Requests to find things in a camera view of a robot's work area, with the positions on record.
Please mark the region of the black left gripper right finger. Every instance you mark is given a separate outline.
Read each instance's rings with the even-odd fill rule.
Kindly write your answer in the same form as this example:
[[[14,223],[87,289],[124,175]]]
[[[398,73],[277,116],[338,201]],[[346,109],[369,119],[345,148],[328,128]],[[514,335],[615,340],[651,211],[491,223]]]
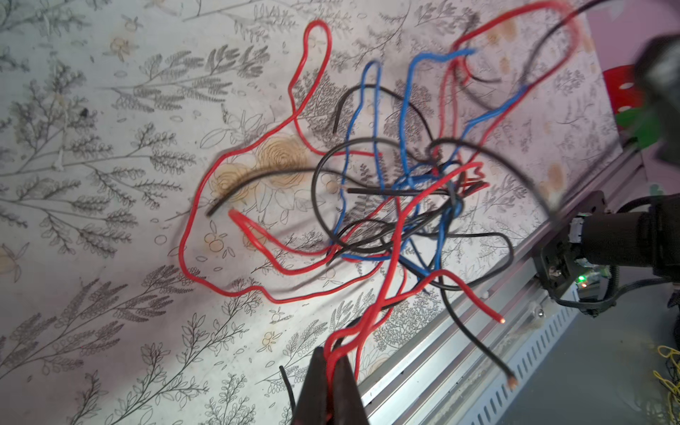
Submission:
[[[336,363],[332,384],[330,423],[334,425],[369,425],[361,401],[359,388],[349,359],[345,356]]]

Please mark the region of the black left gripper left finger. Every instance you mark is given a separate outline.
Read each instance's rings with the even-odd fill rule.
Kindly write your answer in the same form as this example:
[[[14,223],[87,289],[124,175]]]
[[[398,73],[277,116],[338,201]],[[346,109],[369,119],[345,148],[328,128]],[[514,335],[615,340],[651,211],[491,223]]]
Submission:
[[[316,347],[293,411],[292,425],[326,425],[329,422],[329,383],[326,369],[324,350]]]

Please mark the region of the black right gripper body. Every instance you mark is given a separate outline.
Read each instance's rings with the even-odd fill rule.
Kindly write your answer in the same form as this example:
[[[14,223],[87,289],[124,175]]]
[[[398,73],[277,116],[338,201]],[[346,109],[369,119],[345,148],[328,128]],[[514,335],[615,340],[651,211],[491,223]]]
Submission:
[[[679,35],[659,35],[641,51],[635,65],[637,86],[660,126],[657,159],[679,164]]]

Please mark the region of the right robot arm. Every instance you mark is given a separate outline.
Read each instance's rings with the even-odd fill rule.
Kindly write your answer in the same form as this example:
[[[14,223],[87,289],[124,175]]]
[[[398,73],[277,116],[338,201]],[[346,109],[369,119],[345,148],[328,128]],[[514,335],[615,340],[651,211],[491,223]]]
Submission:
[[[645,47],[633,77],[661,123],[658,159],[679,164],[679,36],[660,35]],[[537,279],[560,306],[596,317],[637,289],[679,280],[679,196],[634,199],[606,212],[594,191],[563,218],[534,251]],[[597,266],[609,267],[603,299],[566,301],[568,286]]]

